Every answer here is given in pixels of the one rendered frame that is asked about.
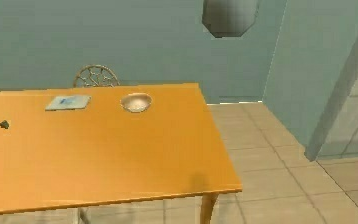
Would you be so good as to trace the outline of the orange wooden dining table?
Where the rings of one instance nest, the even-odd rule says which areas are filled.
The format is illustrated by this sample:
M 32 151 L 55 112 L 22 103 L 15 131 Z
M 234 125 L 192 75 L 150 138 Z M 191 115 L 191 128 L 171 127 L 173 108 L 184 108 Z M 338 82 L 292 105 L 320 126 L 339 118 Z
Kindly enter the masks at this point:
M 151 96 L 140 113 L 121 99 Z M 46 111 L 56 96 L 84 109 Z M 209 224 L 220 194 L 242 189 L 195 83 L 0 92 L 0 215 L 199 196 Z

